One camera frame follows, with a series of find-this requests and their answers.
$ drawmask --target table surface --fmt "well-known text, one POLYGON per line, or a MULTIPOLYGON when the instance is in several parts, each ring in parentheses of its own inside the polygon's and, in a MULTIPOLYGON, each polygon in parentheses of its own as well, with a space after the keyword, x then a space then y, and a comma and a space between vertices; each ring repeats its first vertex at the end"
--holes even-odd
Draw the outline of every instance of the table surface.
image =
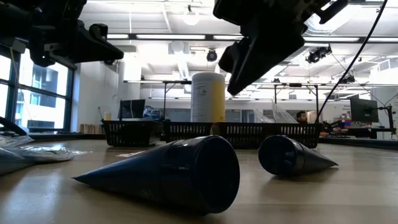
POLYGON ((40 143, 92 151, 75 160, 28 167, 0 177, 0 223, 398 223, 398 153, 319 144, 339 168, 281 179, 268 174, 257 151, 237 150, 238 196, 204 217, 96 190, 71 177, 141 150, 102 140, 40 143))

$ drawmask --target black basket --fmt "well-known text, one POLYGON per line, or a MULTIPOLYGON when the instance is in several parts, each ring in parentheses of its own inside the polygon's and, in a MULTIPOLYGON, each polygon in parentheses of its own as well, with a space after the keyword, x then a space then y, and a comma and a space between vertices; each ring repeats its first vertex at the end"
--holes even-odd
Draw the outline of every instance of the black basket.
POLYGON ((103 121, 106 142, 115 147, 148 147, 160 141, 163 124, 157 121, 103 121))
POLYGON ((164 122, 164 133, 166 142, 180 139, 191 139, 210 135, 213 123, 195 122, 164 122))
POLYGON ((215 123, 213 134, 225 138, 235 149, 258 149, 269 135, 272 124, 264 123, 215 123))
POLYGON ((315 148, 322 124, 215 123, 213 134, 231 143, 235 149, 258 149, 270 135, 286 135, 309 148, 315 148))
POLYGON ((275 123, 274 134, 287 136, 310 149, 318 145, 322 124, 279 124, 275 123))

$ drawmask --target wire basket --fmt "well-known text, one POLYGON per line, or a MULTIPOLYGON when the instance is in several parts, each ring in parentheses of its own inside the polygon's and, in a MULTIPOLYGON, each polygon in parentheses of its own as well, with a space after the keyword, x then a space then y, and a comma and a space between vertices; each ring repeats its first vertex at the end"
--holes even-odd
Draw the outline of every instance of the wire basket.
POLYGON ((258 149, 271 135, 285 135, 315 148, 321 127, 322 124, 215 123, 213 134, 225 138, 235 149, 258 149))
POLYGON ((194 122, 164 122, 164 133, 166 142, 180 139, 191 139, 210 135, 213 123, 194 122))
POLYGON ((157 121, 103 121, 106 142, 114 147, 148 147, 160 141, 157 121))

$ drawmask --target window frame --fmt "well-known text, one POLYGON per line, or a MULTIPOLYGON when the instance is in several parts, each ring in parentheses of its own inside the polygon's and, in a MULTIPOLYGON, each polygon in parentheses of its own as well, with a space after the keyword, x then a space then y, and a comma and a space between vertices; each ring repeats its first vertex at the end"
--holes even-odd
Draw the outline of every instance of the window frame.
MULTIPOLYGON (((3 57, 7 57, 11 59, 11 53, 8 47, 0 45, 0 55, 3 57)), ((13 51, 14 60, 16 64, 16 69, 19 73, 20 64, 21 64, 21 53, 13 51)), ((6 105, 6 119, 12 121, 13 123, 16 122, 16 109, 17 109, 17 97, 18 97, 18 89, 21 90, 29 90, 32 93, 40 93, 47 96, 52 96, 56 98, 62 98, 65 100, 65 114, 63 119, 63 128, 62 129, 49 129, 45 128, 44 131, 70 131, 70 122, 72 118, 72 100, 73 100, 73 79, 75 76, 75 67, 71 67, 65 65, 64 63, 57 62, 60 65, 63 65, 68 68, 68 76, 67 76, 67 92, 65 96, 59 95, 57 93, 42 90, 40 88, 35 88, 32 86, 27 86, 24 84, 20 84, 19 80, 16 76, 16 71, 14 69, 14 62, 11 60, 10 63, 10 76, 9 80, 3 80, 0 78, 0 84, 4 84, 8 86, 8 95, 7 95, 7 105, 6 105)))

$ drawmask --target white cylinder container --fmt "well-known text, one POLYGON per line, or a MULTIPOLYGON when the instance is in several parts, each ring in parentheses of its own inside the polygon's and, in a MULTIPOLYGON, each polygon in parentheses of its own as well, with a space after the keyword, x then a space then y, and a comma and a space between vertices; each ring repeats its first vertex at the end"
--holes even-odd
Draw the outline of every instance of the white cylinder container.
POLYGON ((225 77, 214 72, 192 76, 191 122, 225 122, 225 77))

